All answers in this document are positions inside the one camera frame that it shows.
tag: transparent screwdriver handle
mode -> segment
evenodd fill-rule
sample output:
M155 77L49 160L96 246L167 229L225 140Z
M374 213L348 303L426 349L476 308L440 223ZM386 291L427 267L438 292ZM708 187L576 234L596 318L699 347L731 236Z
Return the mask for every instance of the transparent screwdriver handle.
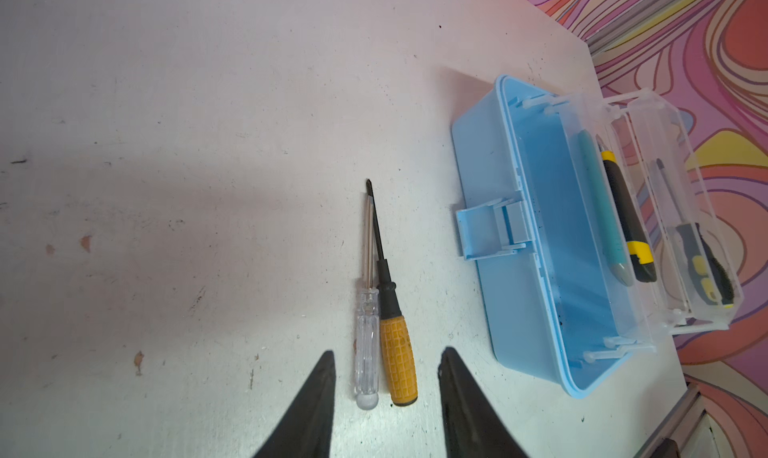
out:
M379 290L364 289L357 304L355 393L362 410L379 403Z

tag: teal tool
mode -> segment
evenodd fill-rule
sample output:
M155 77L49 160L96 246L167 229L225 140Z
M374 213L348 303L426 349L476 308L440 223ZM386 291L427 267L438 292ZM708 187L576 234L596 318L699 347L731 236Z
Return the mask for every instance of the teal tool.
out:
M618 280L631 286L634 282L634 272L627 260L624 251L627 247L624 235L619 229L611 206L613 199L608 193L608 187L603 180L603 164L598 159L598 149L594 145L592 135L587 130L581 130L576 135L581 157L584 160L584 168L587 171L587 180L594 201L594 210L598 216L600 227L600 241L603 245L603 254L608 260L610 271Z

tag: scratch mark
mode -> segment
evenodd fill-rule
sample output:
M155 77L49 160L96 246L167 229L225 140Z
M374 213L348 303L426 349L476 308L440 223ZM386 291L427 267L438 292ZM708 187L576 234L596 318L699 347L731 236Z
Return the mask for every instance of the scratch mark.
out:
M86 252L91 253L91 235L86 234L82 238L80 238L80 246L82 246L83 250Z
M197 292L197 298L195 299L194 303L192 303L192 306L190 306L189 314L190 316L194 315L194 312L197 310L197 305L200 303L200 300L203 299L205 296L205 286L203 286L200 291Z
M136 367L136 376L141 376L141 362L144 360L144 354L139 350L134 357L134 366Z

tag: white table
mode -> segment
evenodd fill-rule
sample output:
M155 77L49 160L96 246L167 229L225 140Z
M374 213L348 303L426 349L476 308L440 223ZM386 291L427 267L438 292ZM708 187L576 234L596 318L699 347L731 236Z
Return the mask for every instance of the white table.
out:
M333 456L444 456L449 345L532 458L631 456L684 392L671 340L586 400L493 357L450 123L501 73L599 94L524 0L0 0L0 43L5 456L250 456L326 349ZM419 379L371 412L366 178Z

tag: paint chip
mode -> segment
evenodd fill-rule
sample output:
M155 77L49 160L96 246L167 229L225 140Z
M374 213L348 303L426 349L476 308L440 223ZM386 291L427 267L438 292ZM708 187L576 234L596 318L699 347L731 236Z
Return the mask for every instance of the paint chip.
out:
M134 357L134 366L136 367L136 376L141 376L141 361L144 360L144 354L139 350Z
M86 252L91 253L91 235L86 234L82 238L80 238L80 246L82 246L83 250Z

